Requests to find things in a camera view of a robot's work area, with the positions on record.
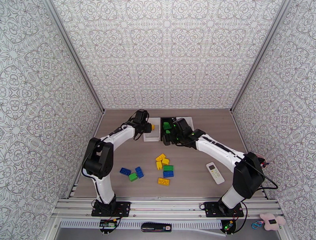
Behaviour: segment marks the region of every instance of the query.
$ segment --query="blue lego brick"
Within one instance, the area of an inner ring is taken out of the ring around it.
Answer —
[[[132,171],[122,167],[121,170],[120,170],[120,173],[122,173],[122,174],[124,174],[126,176],[129,176],[132,173]]]
[[[173,177],[173,171],[164,171],[164,178]]]
[[[143,174],[143,171],[141,170],[141,167],[136,167],[135,170],[136,170],[138,178],[144,177],[144,174]]]

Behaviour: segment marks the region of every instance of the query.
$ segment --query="green lego brick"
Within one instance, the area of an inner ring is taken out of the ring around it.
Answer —
[[[164,130],[168,130],[168,129],[171,129],[171,126],[168,122],[164,122],[163,128]]]
[[[164,171],[173,171],[173,165],[164,165]]]
[[[132,182],[132,181],[135,181],[138,177],[137,177],[137,174],[134,172],[134,173],[132,173],[132,174],[130,174],[129,176],[128,176],[129,178],[130,178],[130,181]]]

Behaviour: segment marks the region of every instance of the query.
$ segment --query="yellow lego brick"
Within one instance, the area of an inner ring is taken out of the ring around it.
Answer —
[[[163,165],[169,165],[169,159],[167,159],[167,158],[164,158],[162,161],[161,161],[161,163],[163,164]]]
[[[162,169],[162,163],[160,161],[156,162],[156,165],[157,165],[157,170]]]
[[[161,160],[163,160],[164,158],[165,158],[166,156],[165,156],[165,154],[160,154],[158,157],[156,157],[156,161],[161,161]]]
[[[166,178],[158,178],[158,184],[169,186],[170,180]]]

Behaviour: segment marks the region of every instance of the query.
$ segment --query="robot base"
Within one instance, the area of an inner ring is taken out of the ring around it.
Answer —
[[[109,204],[95,201],[92,209],[92,217],[128,217],[131,202],[117,202],[116,197]]]
[[[233,217],[243,217],[244,212],[241,208],[241,204],[237,204],[236,207],[234,207],[231,210],[231,213],[227,213],[226,215],[223,214],[219,209],[218,202],[205,202],[204,203],[204,210],[206,213],[207,218],[233,218]]]

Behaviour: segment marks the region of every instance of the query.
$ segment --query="black mounting plate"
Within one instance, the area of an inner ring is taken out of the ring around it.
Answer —
[[[227,214],[226,216],[220,211],[218,207],[218,202],[205,202],[204,209],[207,218],[233,218],[233,217],[243,217],[244,212],[241,208],[241,204],[237,204],[234,207],[232,214]]]
[[[104,208],[99,201],[95,201],[92,209],[92,217],[128,217],[131,202],[116,202],[114,213]]]

